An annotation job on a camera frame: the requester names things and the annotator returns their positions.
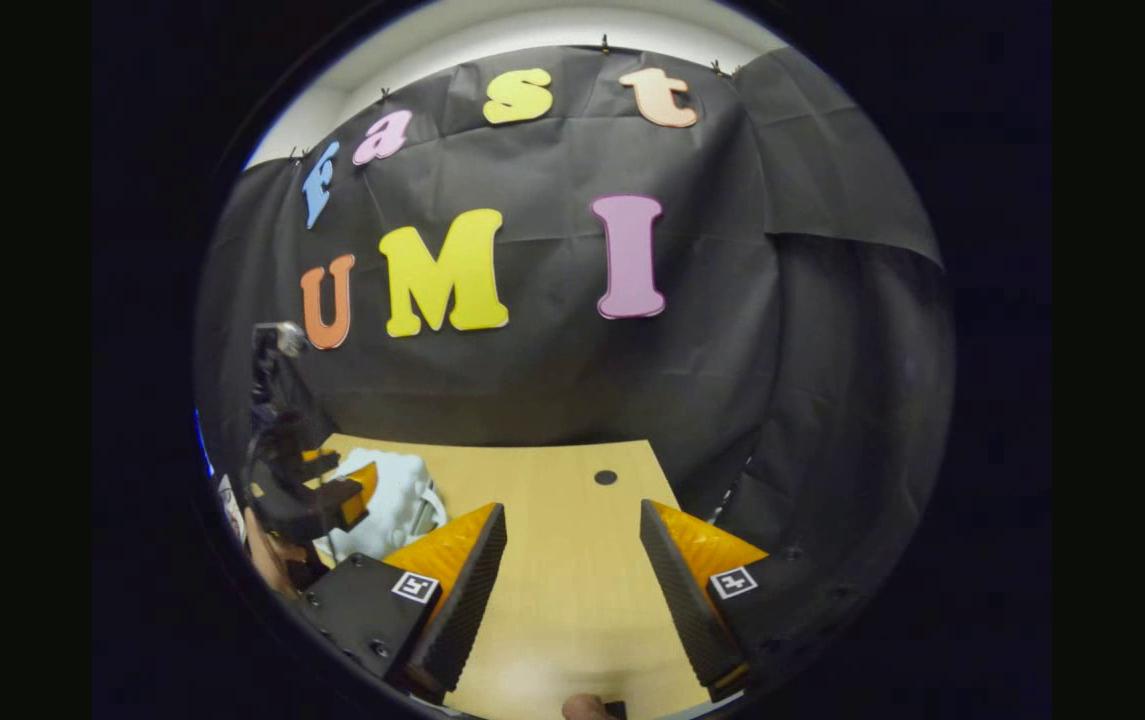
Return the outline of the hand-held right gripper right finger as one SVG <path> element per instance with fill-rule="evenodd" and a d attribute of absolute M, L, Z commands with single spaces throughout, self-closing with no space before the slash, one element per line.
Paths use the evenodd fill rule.
<path fill-rule="evenodd" d="M 639 537 L 712 701 L 802 674 L 863 610 L 856 585 L 820 579 L 802 549 L 768 553 L 650 498 Z"/>

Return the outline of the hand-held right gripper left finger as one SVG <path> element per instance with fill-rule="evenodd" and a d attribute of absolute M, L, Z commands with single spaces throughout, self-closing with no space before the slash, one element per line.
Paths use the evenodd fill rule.
<path fill-rule="evenodd" d="M 485 503 L 384 560 L 335 562 L 297 612 L 361 677 L 439 705 L 458 687 L 507 541 L 503 503 Z"/>

